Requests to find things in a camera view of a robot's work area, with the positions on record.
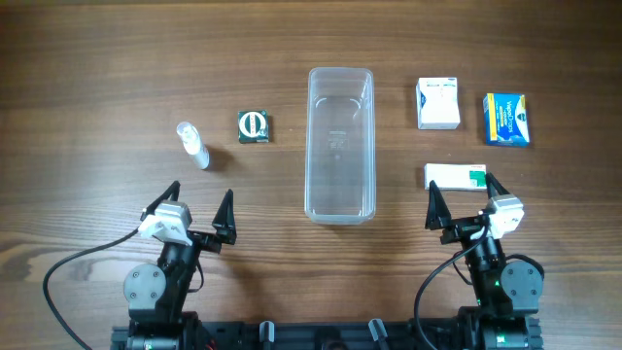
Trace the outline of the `green Zam-Buk ointment box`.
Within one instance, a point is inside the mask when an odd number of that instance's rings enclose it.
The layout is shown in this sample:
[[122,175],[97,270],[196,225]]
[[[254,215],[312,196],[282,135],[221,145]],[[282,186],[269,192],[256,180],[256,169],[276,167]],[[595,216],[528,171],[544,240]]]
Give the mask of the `green Zam-Buk ointment box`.
[[239,111],[237,124],[240,143],[269,142],[269,122],[266,110]]

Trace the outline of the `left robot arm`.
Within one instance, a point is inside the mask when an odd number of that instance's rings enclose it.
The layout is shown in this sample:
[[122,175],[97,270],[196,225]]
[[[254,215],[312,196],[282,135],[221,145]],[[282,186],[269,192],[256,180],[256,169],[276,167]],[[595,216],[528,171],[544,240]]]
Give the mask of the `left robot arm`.
[[200,254],[218,254],[222,246],[236,241],[232,190],[227,190],[212,221],[213,232],[190,229],[192,217],[179,200],[181,184],[173,182],[144,208],[137,232],[163,244],[155,263],[134,267],[123,283],[128,302],[129,326],[115,330],[113,349],[182,350],[215,349],[210,335],[194,311],[184,311],[194,273],[200,273]]

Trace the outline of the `white green box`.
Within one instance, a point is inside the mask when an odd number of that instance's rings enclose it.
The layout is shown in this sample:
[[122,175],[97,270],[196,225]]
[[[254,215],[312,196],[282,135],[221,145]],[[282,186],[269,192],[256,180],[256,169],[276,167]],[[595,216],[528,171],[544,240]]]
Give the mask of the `white green box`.
[[484,191],[486,189],[485,164],[428,163],[424,166],[425,189],[435,182],[441,190]]

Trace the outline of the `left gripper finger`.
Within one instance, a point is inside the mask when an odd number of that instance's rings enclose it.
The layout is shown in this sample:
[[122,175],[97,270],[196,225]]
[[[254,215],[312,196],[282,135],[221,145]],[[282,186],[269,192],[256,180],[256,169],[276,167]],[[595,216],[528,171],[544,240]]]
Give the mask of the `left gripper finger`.
[[227,190],[212,221],[216,236],[224,243],[234,245],[237,238],[233,213],[233,190]]
[[181,184],[179,181],[174,181],[156,200],[149,204],[144,209],[145,215],[153,215],[158,205],[164,200],[177,201],[179,198]]

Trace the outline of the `clear white spray bottle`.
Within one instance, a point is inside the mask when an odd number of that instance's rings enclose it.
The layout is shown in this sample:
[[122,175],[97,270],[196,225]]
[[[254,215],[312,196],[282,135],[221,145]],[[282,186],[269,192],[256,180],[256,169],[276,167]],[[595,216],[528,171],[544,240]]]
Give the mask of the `clear white spray bottle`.
[[209,152],[195,126],[189,122],[180,122],[176,132],[194,164],[201,170],[207,169],[210,163]]

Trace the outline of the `blue yellow VapoDrops box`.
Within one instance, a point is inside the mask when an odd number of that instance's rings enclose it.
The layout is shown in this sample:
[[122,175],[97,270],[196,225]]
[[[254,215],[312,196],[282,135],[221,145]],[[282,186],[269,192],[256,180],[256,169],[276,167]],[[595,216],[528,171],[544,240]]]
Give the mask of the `blue yellow VapoDrops box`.
[[483,111],[488,145],[527,147],[531,143],[524,94],[487,93]]

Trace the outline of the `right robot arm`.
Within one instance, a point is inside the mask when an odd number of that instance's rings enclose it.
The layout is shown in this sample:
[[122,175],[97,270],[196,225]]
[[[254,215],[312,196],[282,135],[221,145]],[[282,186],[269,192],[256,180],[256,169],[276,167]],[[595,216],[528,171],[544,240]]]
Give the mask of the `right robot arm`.
[[[429,184],[425,228],[442,231],[443,245],[459,243],[462,249],[437,267],[417,292],[413,307],[415,332],[431,349],[541,349],[543,338],[539,310],[545,272],[543,266],[521,254],[506,255],[504,235],[518,228],[524,204],[492,173],[485,175],[488,202],[477,215],[454,219],[435,181]],[[463,259],[477,304],[463,306],[448,320],[423,321],[419,308],[423,291],[447,266]]]

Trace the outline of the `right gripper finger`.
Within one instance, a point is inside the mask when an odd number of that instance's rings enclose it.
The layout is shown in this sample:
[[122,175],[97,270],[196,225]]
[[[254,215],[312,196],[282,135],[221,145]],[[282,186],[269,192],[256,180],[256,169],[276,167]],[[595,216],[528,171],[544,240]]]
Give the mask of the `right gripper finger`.
[[435,180],[432,180],[429,183],[429,206],[425,228],[429,230],[448,228],[451,222],[452,216],[447,204]]
[[509,191],[497,180],[492,172],[486,173],[485,182],[487,195],[489,198],[509,194]]

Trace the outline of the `white medicine box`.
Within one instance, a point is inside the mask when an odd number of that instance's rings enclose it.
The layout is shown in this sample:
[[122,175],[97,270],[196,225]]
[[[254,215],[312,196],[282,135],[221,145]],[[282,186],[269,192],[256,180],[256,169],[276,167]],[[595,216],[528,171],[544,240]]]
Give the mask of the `white medicine box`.
[[460,124],[458,79],[419,78],[416,85],[419,129],[456,129]]

